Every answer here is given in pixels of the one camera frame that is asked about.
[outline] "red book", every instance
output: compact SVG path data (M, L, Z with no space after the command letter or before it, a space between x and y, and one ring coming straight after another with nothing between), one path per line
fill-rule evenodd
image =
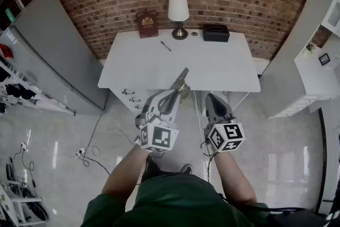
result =
M137 13L140 38L158 36L156 11Z

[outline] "picture frame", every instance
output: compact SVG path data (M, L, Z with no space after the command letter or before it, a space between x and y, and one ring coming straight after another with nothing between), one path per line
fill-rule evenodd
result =
M319 57L319 61L322 66L326 65L327 63L330 62L330 58L327 53L324 53L324 55Z

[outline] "table lamp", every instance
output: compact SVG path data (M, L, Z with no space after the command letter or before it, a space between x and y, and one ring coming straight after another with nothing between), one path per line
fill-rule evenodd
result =
M183 40L188 36L188 32L183 29L182 21L189 18L189 8L186 0L169 0L168 17L177 22L177 28L172 32L176 40Z

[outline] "green shirt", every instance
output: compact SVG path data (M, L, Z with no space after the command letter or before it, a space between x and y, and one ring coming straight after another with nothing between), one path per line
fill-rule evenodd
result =
M102 194L88 204L81 227L93 226L263 226L268 213L240 212L213 186L194 175L161 175L143 182L135 205Z

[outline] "box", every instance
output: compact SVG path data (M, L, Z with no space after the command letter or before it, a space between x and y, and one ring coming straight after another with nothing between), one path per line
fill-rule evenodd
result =
M203 25L203 40L212 42L228 42L229 40L228 27L224 25Z
M167 152L172 150L178 130L147 123L140 127L141 148L149 152Z
M208 138L219 152L236 150L245 139L241 123L215 124Z

